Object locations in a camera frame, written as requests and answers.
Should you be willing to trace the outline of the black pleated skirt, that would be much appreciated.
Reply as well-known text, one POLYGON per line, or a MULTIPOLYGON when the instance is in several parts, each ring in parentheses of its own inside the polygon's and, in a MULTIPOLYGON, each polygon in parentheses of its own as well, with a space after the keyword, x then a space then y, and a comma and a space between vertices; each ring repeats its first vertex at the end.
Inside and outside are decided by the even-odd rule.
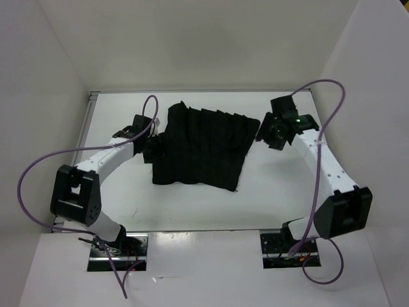
POLYGON ((260 121, 220 110, 168 109, 152 161, 155 185, 206 184, 234 192, 260 121))

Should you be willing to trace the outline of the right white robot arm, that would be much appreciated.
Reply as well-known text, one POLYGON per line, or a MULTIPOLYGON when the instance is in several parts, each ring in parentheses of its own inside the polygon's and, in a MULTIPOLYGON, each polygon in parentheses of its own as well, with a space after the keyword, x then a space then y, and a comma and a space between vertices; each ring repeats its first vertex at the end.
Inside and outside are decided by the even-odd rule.
POLYGON ((314 175, 314 196, 309 216, 283 224, 280 243, 290 257, 309 240, 331 239, 366 227, 373 194, 345 172, 323 140, 310 114, 300 115, 292 96, 271 100, 272 110, 261 124, 256 141, 283 150, 292 146, 314 175))

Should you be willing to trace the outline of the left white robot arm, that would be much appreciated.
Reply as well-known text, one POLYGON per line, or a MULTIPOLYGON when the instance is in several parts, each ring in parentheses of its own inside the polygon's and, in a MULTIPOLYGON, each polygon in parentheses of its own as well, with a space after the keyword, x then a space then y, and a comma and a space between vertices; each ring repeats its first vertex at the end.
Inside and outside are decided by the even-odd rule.
POLYGON ((105 248, 118 256, 139 246, 140 241, 127 237, 124 226, 102 212, 100 186, 121 164, 143 153, 159 125, 158 119, 137 114, 131 125, 112 135, 106 149, 75 166, 61 166, 56 173, 51 213, 96 234, 104 243, 94 239, 92 244, 101 251, 105 248))

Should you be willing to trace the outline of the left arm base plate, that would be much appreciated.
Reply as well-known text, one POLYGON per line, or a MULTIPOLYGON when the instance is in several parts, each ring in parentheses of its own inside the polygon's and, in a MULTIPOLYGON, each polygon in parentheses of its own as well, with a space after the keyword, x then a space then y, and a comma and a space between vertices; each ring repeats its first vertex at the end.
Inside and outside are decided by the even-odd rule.
MULTIPOLYGON (((108 247, 112 261, 117 271, 145 271, 147 266, 147 251, 148 251, 148 233, 130 232, 127 237, 132 237, 132 243, 129 248, 124 251, 115 251, 108 247)), ((108 272, 112 271, 107 253, 99 246, 95 239, 80 239, 91 244, 89 253, 88 272, 108 272)))

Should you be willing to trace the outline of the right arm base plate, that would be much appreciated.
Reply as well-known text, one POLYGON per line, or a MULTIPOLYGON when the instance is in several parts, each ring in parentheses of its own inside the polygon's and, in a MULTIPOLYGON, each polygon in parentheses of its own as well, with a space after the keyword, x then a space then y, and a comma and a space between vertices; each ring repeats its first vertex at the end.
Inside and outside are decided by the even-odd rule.
POLYGON ((264 269, 289 269, 298 268, 307 261, 307 267, 320 267, 320 256, 315 241, 308 242, 293 258, 289 257, 288 251, 295 244, 279 232, 261 232, 261 252, 264 269))

